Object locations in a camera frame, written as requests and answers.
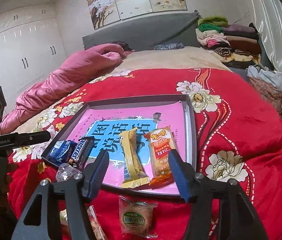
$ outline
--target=green label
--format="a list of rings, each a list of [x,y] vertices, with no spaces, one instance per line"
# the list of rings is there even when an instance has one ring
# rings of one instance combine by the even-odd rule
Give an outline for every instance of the green label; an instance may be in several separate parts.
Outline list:
[[[122,219],[123,223],[133,230],[141,228],[145,222],[144,218],[140,214],[134,212],[124,213]]]

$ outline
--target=stack of folded clothes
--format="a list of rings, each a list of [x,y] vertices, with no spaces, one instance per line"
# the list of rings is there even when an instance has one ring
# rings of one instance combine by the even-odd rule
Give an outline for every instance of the stack of folded clothes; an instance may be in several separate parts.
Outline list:
[[[213,51],[212,54],[221,62],[234,61],[230,65],[239,68],[241,68],[239,62],[260,63],[259,34],[253,27],[229,25],[227,18],[222,16],[199,19],[197,24],[198,42],[204,49]]]

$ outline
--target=metal screw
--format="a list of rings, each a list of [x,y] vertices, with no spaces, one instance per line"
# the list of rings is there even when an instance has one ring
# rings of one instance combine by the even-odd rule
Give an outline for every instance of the metal screw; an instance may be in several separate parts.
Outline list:
[[[43,180],[40,181],[40,185],[41,185],[41,186],[45,186],[45,185],[47,185],[48,183],[49,183],[49,181],[48,181],[47,179],[43,179]]]
[[[197,172],[197,173],[195,174],[195,177],[196,177],[197,179],[203,179],[203,178],[204,178],[204,175],[203,175],[202,173]]]
[[[237,184],[237,180],[236,180],[236,179],[229,179],[228,182],[229,182],[231,185],[236,185],[236,184]]]
[[[81,179],[83,175],[81,173],[74,174],[74,179]]]

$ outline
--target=green towel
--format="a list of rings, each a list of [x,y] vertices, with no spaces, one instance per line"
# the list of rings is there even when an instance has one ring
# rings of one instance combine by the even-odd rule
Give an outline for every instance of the green towel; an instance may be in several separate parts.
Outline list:
[[[210,17],[206,17],[203,19],[199,19],[197,21],[197,24],[200,26],[201,24],[204,23],[209,23],[215,26],[220,26],[220,27],[229,27],[228,25],[228,19],[226,17],[222,17],[222,16],[210,16]]]
[[[213,30],[216,30],[218,31],[219,33],[222,33],[223,30],[221,27],[219,26],[215,26],[215,25],[212,25],[212,24],[209,24],[209,23],[204,23],[204,24],[201,24],[198,29],[201,31],[201,32],[204,32],[204,31],[213,31]]]

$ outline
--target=headboard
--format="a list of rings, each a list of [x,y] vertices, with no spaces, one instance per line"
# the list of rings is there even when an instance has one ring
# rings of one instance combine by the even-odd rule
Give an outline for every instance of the headboard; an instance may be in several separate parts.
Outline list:
[[[93,46],[124,41],[136,51],[153,50],[156,44],[182,42],[184,46],[200,47],[195,28],[200,15],[194,13],[153,14],[123,21],[83,37],[84,49]]]

